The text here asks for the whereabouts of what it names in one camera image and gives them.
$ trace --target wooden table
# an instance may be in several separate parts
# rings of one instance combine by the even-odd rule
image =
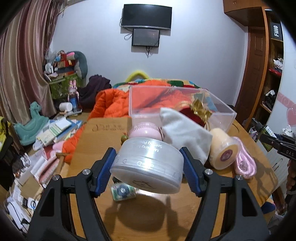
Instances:
[[[239,137],[256,159],[257,174],[249,182],[249,186],[261,206],[275,189],[277,178],[265,155],[237,121],[234,121],[228,134]],[[91,167],[92,163],[82,160],[81,156],[79,159],[73,158],[68,176],[77,175],[84,168]],[[232,166],[216,172],[228,177],[235,175]],[[135,199],[122,202],[113,201],[110,190],[112,184],[110,180],[106,191],[96,199],[96,204],[113,241],[185,239],[201,200],[190,191],[187,183],[181,184],[181,190],[177,194],[154,194],[140,190]],[[225,199],[226,194],[221,194],[212,237],[220,234]],[[74,194],[71,194],[71,208],[76,233],[84,237]]]

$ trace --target small green box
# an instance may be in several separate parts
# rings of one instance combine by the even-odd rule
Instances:
[[[82,79],[77,74],[71,74],[49,83],[50,92],[53,99],[67,98],[70,80],[76,80],[76,86],[82,87]]]

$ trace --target silver bolt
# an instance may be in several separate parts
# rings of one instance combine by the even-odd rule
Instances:
[[[212,169],[206,169],[205,173],[208,175],[212,175],[213,174],[213,170]]]
[[[83,175],[88,175],[88,174],[90,174],[90,169],[84,169],[83,171],[82,171],[82,173],[83,173]]]
[[[59,175],[54,175],[54,176],[52,177],[52,179],[53,179],[54,181],[59,180]]]
[[[236,175],[235,177],[237,178],[237,180],[240,180],[240,181],[244,179],[242,175]]]

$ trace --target transparent storage bin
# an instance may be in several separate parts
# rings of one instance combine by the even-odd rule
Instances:
[[[232,125],[236,112],[206,89],[132,85],[129,94],[129,116],[133,126],[149,121],[161,126],[159,112],[161,107],[178,108],[182,101],[192,103],[200,99],[213,112],[209,127],[221,128],[227,132]]]

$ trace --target pink lid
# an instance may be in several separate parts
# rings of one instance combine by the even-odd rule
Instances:
[[[159,127],[151,122],[141,122],[134,126],[128,134],[128,138],[133,137],[146,137],[159,141],[163,140]]]

